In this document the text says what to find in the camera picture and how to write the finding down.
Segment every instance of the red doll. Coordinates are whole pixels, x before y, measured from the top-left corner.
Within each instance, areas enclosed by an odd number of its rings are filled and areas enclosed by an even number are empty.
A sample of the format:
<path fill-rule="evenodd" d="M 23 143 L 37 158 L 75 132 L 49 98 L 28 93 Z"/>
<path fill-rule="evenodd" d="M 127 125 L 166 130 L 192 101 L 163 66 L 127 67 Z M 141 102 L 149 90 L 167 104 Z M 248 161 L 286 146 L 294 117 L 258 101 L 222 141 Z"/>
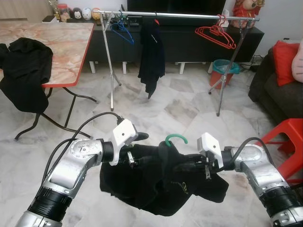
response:
<path fill-rule="evenodd" d="M 236 0 L 235 6 L 233 7 L 233 15 L 235 17 L 255 17 L 259 15 L 261 7 L 264 6 L 265 0 Z M 242 28 L 246 26 L 247 21 L 241 21 Z M 232 20 L 234 27 L 239 27 L 238 20 Z"/>

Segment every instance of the hanging black jacket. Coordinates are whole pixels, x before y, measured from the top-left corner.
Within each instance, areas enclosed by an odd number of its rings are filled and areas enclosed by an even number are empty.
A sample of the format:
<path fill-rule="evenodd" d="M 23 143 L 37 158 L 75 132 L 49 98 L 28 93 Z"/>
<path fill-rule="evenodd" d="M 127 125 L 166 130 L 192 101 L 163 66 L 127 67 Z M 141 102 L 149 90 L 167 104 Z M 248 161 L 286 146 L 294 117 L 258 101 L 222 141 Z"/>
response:
<path fill-rule="evenodd" d="M 140 36 L 143 50 L 138 77 L 146 84 L 145 91 L 153 94 L 158 79 L 165 74 L 165 56 L 159 25 L 156 22 L 144 24 Z"/>
<path fill-rule="evenodd" d="M 207 181 L 204 171 L 178 168 L 191 164 L 188 157 L 178 153 L 171 143 L 161 142 L 158 147 L 134 145 L 121 150 L 124 160 L 127 151 L 139 160 L 131 168 L 128 162 L 111 166 L 103 163 L 100 171 L 100 188 L 121 201 L 156 215 L 171 216 L 194 194 L 214 202 L 224 200 L 228 183 L 217 174 Z"/>
<path fill-rule="evenodd" d="M 19 38 L 9 49 L 0 44 L 0 89 L 23 112 L 43 113 L 48 100 L 41 87 L 51 76 L 52 50 L 43 43 Z"/>

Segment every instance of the black jacket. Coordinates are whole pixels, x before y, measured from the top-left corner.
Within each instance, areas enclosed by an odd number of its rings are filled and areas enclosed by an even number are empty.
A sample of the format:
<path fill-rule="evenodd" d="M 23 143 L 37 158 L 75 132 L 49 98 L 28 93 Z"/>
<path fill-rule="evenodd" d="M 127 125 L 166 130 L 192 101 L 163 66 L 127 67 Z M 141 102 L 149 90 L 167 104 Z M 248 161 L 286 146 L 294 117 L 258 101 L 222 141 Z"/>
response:
<path fill-rule="evenodd" d="M 146 92 L 153 93 L 158 79 L 165 74 L 165 56 L 159 25 L 156 22 L 144 24 L 140 36 L 143 50 L 138 77 L 146 84 Z"/>
<path fill-rule="evenodd" d="M 9 49 L 0 44 L 0 68 L 4 78 L 0 89 L 23 112 L 43 113 L 48 100 L 41 87 L 52 70 L 52 50 L 43 43 L 19 38 Z"/>
<path fill-rule="evenodd" d="M 135 145 L 121 150 L 121 160 L 127 151 L 139 160 L 138 167 L 131 168 L 128 162 L 116 166 L 103 163 L 100 172 L 101 190 L 123 202 L 156 215 L 171 216 L 192 194 L 214 202 L 224 200 L 228 183 L 217 174 L 206 181 L 204 171 L 178 168 L 190 163 L 173 144 L 170 148 L 165 142 L 158 147 Z"/>

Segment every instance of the green hanger hook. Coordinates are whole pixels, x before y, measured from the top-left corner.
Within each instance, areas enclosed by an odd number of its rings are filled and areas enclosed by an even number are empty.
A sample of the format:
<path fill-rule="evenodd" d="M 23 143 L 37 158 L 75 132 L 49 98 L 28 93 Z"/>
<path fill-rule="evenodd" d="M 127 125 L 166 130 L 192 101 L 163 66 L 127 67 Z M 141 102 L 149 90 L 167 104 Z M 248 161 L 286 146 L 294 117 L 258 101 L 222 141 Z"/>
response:
<path fill-rule="evenodd" d="M 171 147 L 171 144 L 170 144 L 170 142 L 169 142 L 169 139 L 172 138 L 172 137 L 179 137 L 179 138 L 181 138 L 186 144 L 188 144 L 188 140 L 187 140 L 184 136 L 182 136 L 182 135 L 180 135 L 180 134 L 170 134 L 170 135 L 168 135 L 168 136 L 165 138 L 165 144 L 166 144 L 167 146 L 169 146 L 169 147 Z"/>

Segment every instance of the trash bin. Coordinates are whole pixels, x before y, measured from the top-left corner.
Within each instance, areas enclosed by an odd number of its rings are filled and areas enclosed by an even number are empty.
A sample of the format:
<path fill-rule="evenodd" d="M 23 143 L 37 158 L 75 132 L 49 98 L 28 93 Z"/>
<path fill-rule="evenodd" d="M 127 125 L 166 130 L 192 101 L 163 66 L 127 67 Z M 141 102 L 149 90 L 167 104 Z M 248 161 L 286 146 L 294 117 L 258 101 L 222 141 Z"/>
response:
<path fill-rule="evenodd" d="M 230 62 L 229 60 L 223 60 L 223 59 L 214 61 L 213 72 L 212 72 L 212 75 L 210 77 L 210 82 L 209 82 L 210 86 L 213 86 L 218 80 L 221 79 L 221 76 L 225 73 L 229 62 Z M 239 73 L 240 73 L 239 65 L 237 63 L 233 63 L 231 69 L 228 71 L 225 85 L 229 83 L 233 74 L 239 74 Z M 218 84 L 215 88 L 221 89 L 221 85 L 222 85 L 222 83 Z"/>

